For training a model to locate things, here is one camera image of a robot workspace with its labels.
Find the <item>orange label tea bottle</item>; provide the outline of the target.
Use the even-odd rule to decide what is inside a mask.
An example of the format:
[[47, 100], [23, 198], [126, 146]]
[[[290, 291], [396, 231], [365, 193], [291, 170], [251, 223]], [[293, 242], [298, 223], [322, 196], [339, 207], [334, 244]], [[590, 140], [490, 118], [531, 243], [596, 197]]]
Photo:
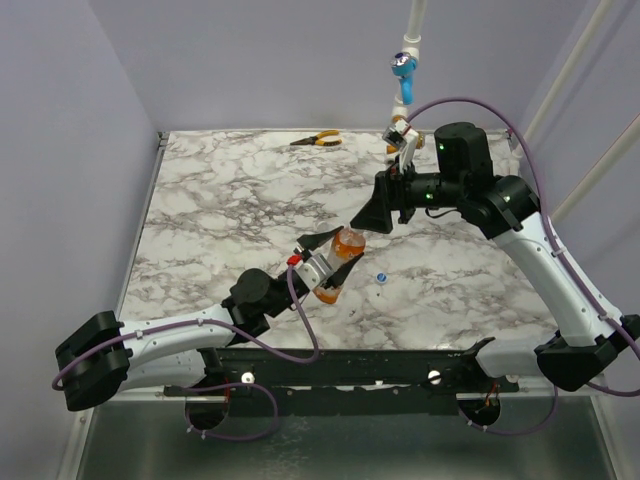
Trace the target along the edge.
[[[362, 231], [344, 227], [332, 240], [328, 262], [332, 269], [337, 271], [352, 258], [364, 252], [366, 238]], [[344, 284], [339, 286], [319, 286], [314, 290], [315, 296], [326, 304], [334, 304]]]

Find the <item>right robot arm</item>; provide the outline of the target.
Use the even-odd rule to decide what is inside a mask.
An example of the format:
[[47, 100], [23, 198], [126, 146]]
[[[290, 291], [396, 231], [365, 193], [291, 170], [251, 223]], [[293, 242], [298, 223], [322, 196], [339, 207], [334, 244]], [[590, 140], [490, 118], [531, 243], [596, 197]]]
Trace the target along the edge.
[[486, 340], [460, 367], [460, 379], [480, 392], [506, 375], [543, 376], [575, 392], [592, 384], [639, 337], [639, 318], [625, 315], [588, 279], [565, 249], [538, 195], [519, 176], [493, 171], [484, 130], [470, 122], [435, 132], [439, 169], [419, 173], [413, 164], [419, 133], [398, 117], [383, 139], [397, 150], [393, 164], [376, 174], [370, 200], [351, 220], [357, 230], [392, 231], [394, 212], [406, 224], [415, 211], [452, 208], [479, 228], [522, 271], [557, 324], [548, 341]]

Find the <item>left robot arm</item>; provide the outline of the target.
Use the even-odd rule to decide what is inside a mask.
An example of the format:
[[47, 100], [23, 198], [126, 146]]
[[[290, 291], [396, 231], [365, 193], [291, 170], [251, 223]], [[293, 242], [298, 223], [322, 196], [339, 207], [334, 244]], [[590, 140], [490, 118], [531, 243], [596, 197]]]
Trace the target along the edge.
[[270, 320], [287, 310], [297, 312], [309, 328], [303, 299], [314, 294], [333, 303], [365, 245], [363, 233], [349, 227], [303, 235], [283, 273], [273, 277], [259, 268], [246, 270], [227, 298], [197, 312], [155, 321], [121, 321], [111, 310], [99, 312], [56, 348], [59, 371], [52, 388], [64, 394], [72, 412], [99, 406], [122, 391], [152, 386], [209, 395], [222, 380], [213, 351], [240, 343], [252, 343], [283, 360], [312, 363], [319, 356], [316, 339], [309, 356], [296, 357], [259, 337]]

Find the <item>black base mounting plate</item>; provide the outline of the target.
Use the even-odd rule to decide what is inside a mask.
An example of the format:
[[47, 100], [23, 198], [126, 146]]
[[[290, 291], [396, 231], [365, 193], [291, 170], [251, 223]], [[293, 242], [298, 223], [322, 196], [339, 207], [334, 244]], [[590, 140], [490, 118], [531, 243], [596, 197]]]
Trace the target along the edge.
[[312, 364], [262, 349], [206, 349], [205, 376], [182, 399], [197, 423], [231, 417], [454, 415], [458, 398], [514, 393], [504, 377], [487, 376], [468, 350], [324, 350]]

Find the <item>yellow handled pliers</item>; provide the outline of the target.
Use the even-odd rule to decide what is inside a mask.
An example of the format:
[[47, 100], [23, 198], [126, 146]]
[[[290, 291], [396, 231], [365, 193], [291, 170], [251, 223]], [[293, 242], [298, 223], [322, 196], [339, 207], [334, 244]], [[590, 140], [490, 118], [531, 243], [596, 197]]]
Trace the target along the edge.
[[339, 135], [339, 130], [325, 130], [316, 133], [315, 135], [295, 140], [290, 143], [290, 146], [310, 145], [320, 147], [334, 147], [340, 145], [343, 142]]

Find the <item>white PVC pipe frame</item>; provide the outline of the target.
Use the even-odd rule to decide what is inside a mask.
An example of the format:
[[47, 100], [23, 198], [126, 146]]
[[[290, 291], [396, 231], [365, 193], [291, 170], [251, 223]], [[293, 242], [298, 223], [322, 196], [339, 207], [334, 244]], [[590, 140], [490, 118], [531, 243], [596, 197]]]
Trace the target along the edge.
[[605, 184], [639, 140], [635, 1], [432, 1], [419, 100], [475, 96], [513, 117], [556, 220]]

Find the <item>aluminium rail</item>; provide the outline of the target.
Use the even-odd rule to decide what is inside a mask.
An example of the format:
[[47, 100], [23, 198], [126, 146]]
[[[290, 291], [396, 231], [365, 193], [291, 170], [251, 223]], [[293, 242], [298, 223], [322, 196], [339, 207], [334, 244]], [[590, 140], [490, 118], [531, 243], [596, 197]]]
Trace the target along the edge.
[[[484, 398], [489, 388], [481, 388], [479, 391], [471, 391], [470, 393], [446, 393], [438, 385], [428, 384], [427, 388], [423, 387], [411, 387], [404, 384], [383, 384], [381, 381], [376, 381], [373, 385], [364, 386], [292, 386], [292, 387], [267, 387], [267, 390], [276, 396], [279, 390], [282, 390], [286, 398], [293, 398], [295, 395], [301, 396], [302, 394], [314, 394], [319, 396], [320, 394], [356, 394], [356, 393], [389, 393], [392, 395], [408, 394], [410, 389], [415, 389], [418, 393], [426, 393], [428, 399], [433, 399], [437, 395], [440, 396], [453, 396], [456, 400], [480, 400]], [[496, 390], [496, 394], [499, 399], [509, 398], [543, 398], [552, 397], [554, 387], [552, 384], [544, 380], [542, 377], [516, 377], [509, 376], [507, 381]], [[220, 403], [228, 402], [230, 395], [239, 391], [240, 393], [250, 394], [252, 387], [248, 383], [242, 383], [240, 387], [223, 387], [220, 391], [206, 391], [206, 392], [186, 392], [180, 390], [178, 387], [166, 387], [160, 388], [138, 388], [133, 390], [117, 393], [112, 399], [115, 401], [152, 401], [162, 400], [170, 401], [183, 399], [184, 401], [191, 402], [209, 402]]]

